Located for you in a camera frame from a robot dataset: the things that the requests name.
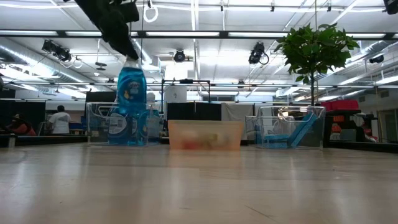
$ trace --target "wooden floor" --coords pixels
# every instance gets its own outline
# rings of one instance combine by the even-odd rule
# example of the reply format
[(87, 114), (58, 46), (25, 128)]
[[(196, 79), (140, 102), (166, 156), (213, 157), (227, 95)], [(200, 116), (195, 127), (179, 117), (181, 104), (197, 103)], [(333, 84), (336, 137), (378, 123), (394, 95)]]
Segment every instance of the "wooden floor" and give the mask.
[(0, 223), (398, 223), (398, 156), (20, 147), (0, 151)]

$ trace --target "clear plastic bin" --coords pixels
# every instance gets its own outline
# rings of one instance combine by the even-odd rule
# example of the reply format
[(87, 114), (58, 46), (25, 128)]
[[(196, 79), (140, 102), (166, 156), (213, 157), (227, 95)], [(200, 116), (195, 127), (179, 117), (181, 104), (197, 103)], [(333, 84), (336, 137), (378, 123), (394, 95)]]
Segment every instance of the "clear plastic bin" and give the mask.
[(169, 120), (170, 149), (238, 151), (241, 121)]
[(246, 117), (250, 145), (267, 149), (322, 149), (325, 108), (263, 106)]
[[(120, 115), (118, 103), (87, 103), (87, 135), (90, 144), (146, 146), (159, 142), (163, 127), (159, 111), (143, 105), (140, 112)], [(118, 138), (115, 133), (124, 130)]]

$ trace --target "tree trunk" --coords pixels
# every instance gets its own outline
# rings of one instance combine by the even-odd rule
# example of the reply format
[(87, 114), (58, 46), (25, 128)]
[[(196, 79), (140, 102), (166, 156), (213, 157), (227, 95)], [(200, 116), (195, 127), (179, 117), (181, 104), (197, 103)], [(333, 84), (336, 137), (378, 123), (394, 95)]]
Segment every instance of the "tree trunk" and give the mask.
[(313, 87), (313, 84), (314, 84), (314, 82), (315, 82), (315, 80), (314, 80), (314, 78), (313, 78), (313, 72), (311, 73), (311, 106), (314, 106), (315, 104), (314, 104), (314, 101), (315, 101), (315, 97), (314, 97), (314, 87)]

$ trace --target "bottle label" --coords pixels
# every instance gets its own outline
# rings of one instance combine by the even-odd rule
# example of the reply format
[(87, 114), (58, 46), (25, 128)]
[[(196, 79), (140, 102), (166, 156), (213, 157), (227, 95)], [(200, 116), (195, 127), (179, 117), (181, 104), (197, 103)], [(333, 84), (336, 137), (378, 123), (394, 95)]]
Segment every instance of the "bottle label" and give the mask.
[(131, 82), (131, 83), (129, 83), (130, 94), (131, 94), (131, 95), (138, 94), (138, 92), (139, 92), (139, 86), (140, 86), (140, 84), (139, 84), (138, 82)]
[(137, 120), (134, 118), (132, 119), (131, 130), (131, 134), (135, 134), (137, 132)]
[(126, 119), (118, 114), (111, 114), (111, 119), (109, 119), (109, 133), (110, 134), (119, 134), (122, 132), (127, 126)]

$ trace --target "potted plant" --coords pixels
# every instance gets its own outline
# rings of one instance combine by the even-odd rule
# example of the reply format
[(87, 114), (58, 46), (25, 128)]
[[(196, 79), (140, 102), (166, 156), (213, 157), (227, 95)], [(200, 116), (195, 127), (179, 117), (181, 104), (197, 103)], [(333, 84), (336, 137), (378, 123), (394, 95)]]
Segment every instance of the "potted plant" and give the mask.
[(290, 64), (289, 74), (299, 74), (296, 82), (311, 82), (311, 105), (314, 105), (314, 74), (333, 71), (333, 67), (345, 67), (347, 58), (351, 57), (348, 50), (359, 45), (353, 37), (347, 36), (343, 29), (337, 30), (336, 24), (322, 24), (318, 30), (310, 28), (310, 24), (299, 30), (291, 28), (287, 37), (278, 40), (279, 49), (286, 56), (285, 65)]

